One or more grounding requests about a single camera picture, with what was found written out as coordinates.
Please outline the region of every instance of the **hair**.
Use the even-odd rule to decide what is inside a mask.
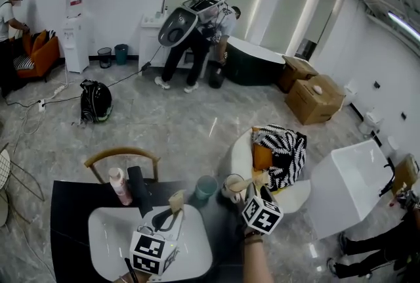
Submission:
[[[239,10],[238,7],[232,7],[232,9],[235,10],[235,12],[239,15],[238,18],[241,16],[241,10]]]

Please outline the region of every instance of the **chair backrest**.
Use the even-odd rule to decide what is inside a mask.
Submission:
[[[156,182],[159,181],[158,179],[158,161],[160,158],[153,155],[151,152],[140,149],[140,148],[134,148],[130,146],[119,146],[117,148],[111,148],[107,150],[103,150],[99,152],[98,154],[95,154],[94,156],[90,157],[86,162],[85,166],[90,168],[95,177],[98,179],[98,181],[101,184],[104,184],[105,181],[102,179],[102,177],[99,175],[98,171],[96,170],[95,163],[103,160],[104,158],[111,157],[111,156],[118,156],[120,154],[133,154],[137,156],[147,157],[152,160],[153,164],[153,177]]]

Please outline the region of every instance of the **cup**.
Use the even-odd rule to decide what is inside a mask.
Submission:
[[[235,191],[232,191],[230,188],[229,188],[229,186],[230,185],[233,185],[233,184],[235,184],[235,183],[238,183],[238,182],[240,182],[240,181],[243,181],[244,179],[240,176],[240,175],[237,175],[237,174],[235,174],[235,173],[233,173],[233,174],[231,174],[231,175],[229,175],[229,176],[227,176],[226,177],[226,179],[224,180],[224,182],[223,182],[223,186],[222,186],[222,189],[221,189],[221,192],[222,192],[222,195],[225,197],[225,198],[229,198],[229,199],[231,199],[231,201],[233,202],[233,203],[237,203],[237,202],[239,202],[240,200],[241,200],[241,195],[240,195],[240,191],[239,192],[235,192]]]
[[[210,198],[217,190],[217,181],[210,175],[204,175],[198,179],[196,185],[196,197],[199,200]]]

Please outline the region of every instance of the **orange armchair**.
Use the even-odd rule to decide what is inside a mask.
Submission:
[[[54,36],[44,46],[31,54],[35,67],[31,70],[18,70],[18,76],[22,79],[43,77],[58,58],[60,58],[60,49],[58,48],[58,38]]]

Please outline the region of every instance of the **bottle on cabinet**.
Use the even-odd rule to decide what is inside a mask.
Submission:
[[[110,175],[111,186],[117,194],[119,201],[121,201],[124,206],[131,204],[131,202],[133,202],[133,197],[127,186],[124,171],[119,167],[112,167],[108,174]]]

